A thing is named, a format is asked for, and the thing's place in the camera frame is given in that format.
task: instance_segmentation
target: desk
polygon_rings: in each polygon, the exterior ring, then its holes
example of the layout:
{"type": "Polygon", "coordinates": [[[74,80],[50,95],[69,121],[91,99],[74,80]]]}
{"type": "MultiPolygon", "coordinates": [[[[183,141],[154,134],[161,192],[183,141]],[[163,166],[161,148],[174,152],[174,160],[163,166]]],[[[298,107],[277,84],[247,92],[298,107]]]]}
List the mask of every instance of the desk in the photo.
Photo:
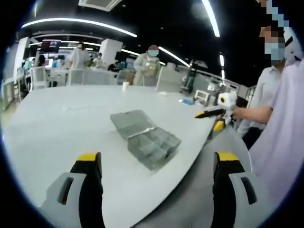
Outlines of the desk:
{"type": "Polygon", "coordinates": [[[80,154],[100,151],[104,223],[107,228],[131,227],[175,189],[214,123],[214,118],[195,119],[201,107],[179,103],[181,98],[141,86],[125,92],[110,85],[34,90],[4,130],[12,170],[30,202],[39,207],[51,183],[70,171],[80,154]],[[149,171],[128,152],[110,120],[110,114],[135,109],[182,140],[176,156],[159,171],[149,171]]]}

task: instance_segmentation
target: ceiling light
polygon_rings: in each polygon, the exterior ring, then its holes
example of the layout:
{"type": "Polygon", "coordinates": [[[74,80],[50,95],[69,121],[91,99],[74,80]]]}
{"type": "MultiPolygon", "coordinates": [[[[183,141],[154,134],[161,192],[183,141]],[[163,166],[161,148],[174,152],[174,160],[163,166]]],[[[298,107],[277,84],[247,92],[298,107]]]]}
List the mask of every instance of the ceiling light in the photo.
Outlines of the ceiling light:
{"type": "Polygon", "coordinates": [[[83,20],[83,19],[75,19],[75,18],[48,18],[48,19],[35,20],[35,21],[24,24],[21,28],[25,28],[27,26],[35,25],[35,24],[38,24],[38,23],[50,22],[50,21],[71,21],[71,22],[80,22],[80,23],[98,25],[98,26],[101,26],[101,27],[106,27],[106,28],[109,28],[109,29],[113,29],[113,30],[122,32],[122,33],[127,34],[127,35],[132,36],[132,37],[137,37],[137,35],[134,34],[134,33],[128,32],[124,29],[121,29],[121,28],[118,28],[118,27],[115,27],[115,26],[112,26],[112,25],[107,25],[107,24],[92,21],[92,20],[83,20]]]}
{"type": "Polygon", "coordinates": [[[215,20],[215,16],[214,16],[212,7],[210,5],[210,2],[209,2],[209,0],[202,0],[202,2],[204,4],[204,6],[205,6],[205,9],[206,9],[207,13],[208,13],[211,25],[213,27],[214,35],[216,37],[219,37],[218,24],[217,24],[217,21],[215,20]]]}
{"type": "Polygon", "coordinates": [[[132,51],[128,51],[128,50],[125,50],[125,49],[122,49],[123,52],[126,52],[126,53],[129,53],[129,54],[132,54],[132,55],[135,55],[135,56],[139,56],[140,54],[136,53],[136,52],[132,52],[132,51]]]}
{"type": "Polygon", "coordinates": [[[76,47],[59,47],[60,49],[75,49],[76,47]]]}
{"type": "Polygon", "coordinates": [[[224,56],[223,55],[219,55],[219,60],[220,60],[220,65],[223,67],[224,64],[224,56]]]}
{"type": "Polygon", "coordinates": [[[93,38],[93,39],[103,39],[103,38],[101,38],[101,37],[93,37],[93,36],[88,36],[88,35],[82,35],[82,34],[69,34],[69,33],[45,34],[45,35],[34,36],[33,38],[40,38],[40,37],[62,37],[62,36],[87,37],[87,38],[93,38]]]}
{"type": "Polygon", "coordinates": [[[44,39],[43,41],[45,41],[45,42],[48,42],[48,41],[52,42],[52,41],[61,41],[61,40],[60,39],[44,39]]]}
{"type": "Polygon", "coordinates": [[[89,42],[84,42],[84,44],[87,44],[87,45],[93,45],[93,46],[101,46],[101,44],[95,44],[95,43],[89,43],[89,42]]]}
{"type": "Polygon", "coordinates": [[[115,5],[117,1],[118,0],[115,0],[115,2],[112,3],[112,5],[110,6],[110,8],[112,8],[112,6],[115,5]]]}
{"type": "Polygon", "coordinates": [[[32,43],[32,44],[30,44],[29,46],[40,45],[40,44],[42,44],[42,42],[39,42],[39,43],[32,43]]]}
{"type": "Polygon", "coordinates": [[[166,49],[162,48],[162,47],[158,47],[161,51],[167,53],[168,55],[172,56],[173,58],[175,58],[176,60],[180,61],[182,64],[186,65],[187,67],[190,67],[190,65],[188,63],[186,63],[184,60],[182,60],[181,58],[177,57],[175,54],[171,53],[170,51],[167,51],[166,49]]]}
{"type": "Polygon", "coordinates": [[[61,43],[73,43],[73,44],[78,44],[78,41],[70,41],[70,40],[62,40],[61,43]]]}

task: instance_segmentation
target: face mask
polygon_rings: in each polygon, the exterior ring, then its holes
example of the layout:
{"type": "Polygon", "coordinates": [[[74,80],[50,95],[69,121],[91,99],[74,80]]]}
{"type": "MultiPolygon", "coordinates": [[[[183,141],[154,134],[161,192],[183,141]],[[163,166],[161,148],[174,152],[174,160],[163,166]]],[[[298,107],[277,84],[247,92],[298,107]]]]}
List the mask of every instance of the face mask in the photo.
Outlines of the face mask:
{"type": "Polygon", "coordinates": [[[272,61],[284,59],[285,49],[280,43],[265,43],[265,55],[271,55],[272,61]]]}
{"type": "Polygon", "coordinates": [[[158,50],[156,50],[156,51],[154,51],[154,50],[150,51],[149,50],[148,53],[149,53],[150,56],[157,56],[158,55],[158,50]]]}

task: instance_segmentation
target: white cup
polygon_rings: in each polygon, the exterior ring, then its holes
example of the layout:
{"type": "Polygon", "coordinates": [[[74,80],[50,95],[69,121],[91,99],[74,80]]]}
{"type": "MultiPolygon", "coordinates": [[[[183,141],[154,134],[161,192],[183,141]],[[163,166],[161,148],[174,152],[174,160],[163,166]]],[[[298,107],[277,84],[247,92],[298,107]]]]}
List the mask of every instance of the white cup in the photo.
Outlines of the white cup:
{"type": "Polygon", "coordinates": [[[123,90],[127,90],[128,86],[129,86],[130,82],[123,82],[123,90]]]}

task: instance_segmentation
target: white chair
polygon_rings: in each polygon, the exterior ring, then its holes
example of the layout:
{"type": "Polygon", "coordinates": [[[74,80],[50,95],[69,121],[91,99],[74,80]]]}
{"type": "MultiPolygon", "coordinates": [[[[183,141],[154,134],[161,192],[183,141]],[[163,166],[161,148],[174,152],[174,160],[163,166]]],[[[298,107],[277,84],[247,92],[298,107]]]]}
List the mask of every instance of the white chair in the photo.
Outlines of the white chair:
{"type": "Polygon", "coordinates": [[[50,81],[52,84],[57,82],[57,86],[66,86],[67,85],[67,70],[60,69],[51,69],[50,70],[50,81]]]}
{"type": "Polygon", "coordinates": [[[83,85],[111,85],[112,72],[104,70],[85,70],[83,85]]]}
{"type": "Polygon", "coordinates": [[[158,77],[144,77],[143,86],[156,87],[158,77]]]}
{"type": "Polygon", "coordinates": [[[127,79],[127,75],[129,74],[130,72],[129,71],[126,71],[126,70],[121,70],[119,71],[118,75],[117,75],[117,84],[118,85],[122,85],[126,79],[127,79]]]}
{"type": "Polygon", "coordinates": [[[84,69],[70,69],[68,74],[68,86],[82,86],[84,84],[84,69]]]}
{"type": "Polygon", "coordinates": [[[31,78],[30,91],[35,89],[48,88],[48,75],[44,66],[32,67],[29,70],[29,73],[31,78]]]}
{"type": "Polygon", "coordinates": [[[181,87],[183,86],[183,77],[184,74],[181,74],[180,72],[172,70],[166,66],[161,67],[158,75],[156,91],[178,93],[181,91],[181,87]]]}

